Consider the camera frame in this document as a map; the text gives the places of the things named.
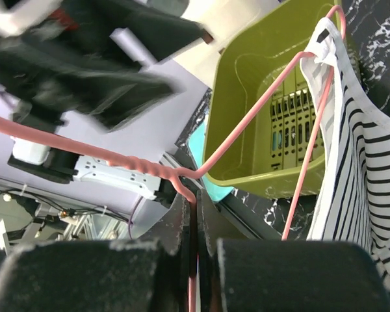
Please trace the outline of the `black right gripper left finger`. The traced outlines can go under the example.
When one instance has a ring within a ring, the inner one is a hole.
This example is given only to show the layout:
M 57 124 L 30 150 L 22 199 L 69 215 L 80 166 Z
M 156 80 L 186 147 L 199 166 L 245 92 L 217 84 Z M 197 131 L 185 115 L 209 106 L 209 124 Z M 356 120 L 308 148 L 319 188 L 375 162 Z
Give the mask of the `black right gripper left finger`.
M 186 311 L 189 203 L 134 240 L 20 244 L 0 268 L 1 311 Z

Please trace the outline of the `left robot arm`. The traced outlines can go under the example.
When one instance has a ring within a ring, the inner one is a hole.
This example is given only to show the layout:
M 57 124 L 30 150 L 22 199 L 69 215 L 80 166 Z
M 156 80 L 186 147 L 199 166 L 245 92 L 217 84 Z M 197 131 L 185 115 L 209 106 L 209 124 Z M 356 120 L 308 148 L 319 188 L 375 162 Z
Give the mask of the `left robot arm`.
M 119 130 L 177 93 L 143 68 L 197 40 L 196 21 L 136 1 L 0 1 L 0 85 L 18 98 L 0 133 L 13 139 L 8 165 L 48 181 L 93 181 L 170 205 L 182 189 L 169 168 L 57 135 L 64 114 Z

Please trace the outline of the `pink wire hanger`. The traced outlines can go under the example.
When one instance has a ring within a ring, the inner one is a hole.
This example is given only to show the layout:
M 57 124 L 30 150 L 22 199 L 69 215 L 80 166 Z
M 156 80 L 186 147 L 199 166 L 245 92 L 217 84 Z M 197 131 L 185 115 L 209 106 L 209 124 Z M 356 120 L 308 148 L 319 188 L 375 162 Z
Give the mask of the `pink wire hanger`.
M 197 268 L 198 268 L 198 223 L 197 223 L 197 207 L 195 195 L 185 187 L 180 181 L 180 177 L 187 177 L 191 179 L 198 179 L 204 176 L 223 156 L 228 148 L 234 143 L 238 136 L 245 130 L 248 124 L 253 120 L 255 115 L 273 95 L 283 80 L 294 69 L 299 60 L 302 58 L 312 57 L 311 52 L 301 51 L 297 53 L 293 59 L 286 65 L 285 69 L 274 80 L 270 87 L 257 100 L 254 106 L 246 113 L 245 117 L 238 123 L 238 125 L 230 132 L 227 138 L 221 143 L 216 151 L 206 160 L 206 162 L 196 171 L 186 168 L 170 168 L 162 166 L 158 163 L 150 162 L 145 159 L 139 159 L 132 156 L 124 156 L 113 151 L 101 149 L 95 146 L 84 144 L 75 140 L 68 139 L 63 136 L 46 133 L 37 129 L 33 129 L 18 123 L 6 120 L 0 117 L 0 133 L 18 137 L 20 139 L 28 140 L 37 144 L 47 145 L 52 148 L 60 150 L 85 154 L 87 156 L 103 159 L 108 166 L 124 167 L 128 170 L 135 170 L 142 174 L 150 174 L 152 176 L 161 177 L 169 180 L 178 193 L 183 195 L 190 203 L 190 271 L 188 278 L 188 310 L 197 310 Z

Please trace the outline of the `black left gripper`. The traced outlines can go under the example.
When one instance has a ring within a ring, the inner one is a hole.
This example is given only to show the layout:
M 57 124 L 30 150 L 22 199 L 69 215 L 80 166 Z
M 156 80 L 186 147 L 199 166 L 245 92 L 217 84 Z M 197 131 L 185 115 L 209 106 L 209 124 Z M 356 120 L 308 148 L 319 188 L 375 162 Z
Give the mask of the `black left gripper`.
M 18 98 L 13 122 L 49 133 L 75 111 L 115 131 L 178 93 L 143 72 L 197 40 L 200 23 L 137 1 L 62 1 L 19 36 L 0 36 L 0 85 Z

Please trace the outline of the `black white striped tank top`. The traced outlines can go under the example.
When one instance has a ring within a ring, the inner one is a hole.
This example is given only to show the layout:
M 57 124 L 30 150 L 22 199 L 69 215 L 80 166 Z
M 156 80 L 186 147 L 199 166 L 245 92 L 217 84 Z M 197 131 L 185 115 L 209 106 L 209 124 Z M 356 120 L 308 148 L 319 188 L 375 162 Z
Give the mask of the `black white striped tank top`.
M 308 239 L 354 242 L 368 251 L 390 291 L 390 118 L 364 93 L 337 27 L 322 18 L 300 68 L 319 101 L 333 72 L 320 129 L 326 170 Z

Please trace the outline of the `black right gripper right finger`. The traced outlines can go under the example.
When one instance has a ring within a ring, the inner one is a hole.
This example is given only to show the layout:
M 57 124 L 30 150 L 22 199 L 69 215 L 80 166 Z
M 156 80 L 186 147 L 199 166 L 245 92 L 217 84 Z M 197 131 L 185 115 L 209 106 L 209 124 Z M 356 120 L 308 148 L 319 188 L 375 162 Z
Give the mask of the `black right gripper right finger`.
M 368 253 L 347 242 L 247 239 L 197 194 L 202 311 L 390 311 Z

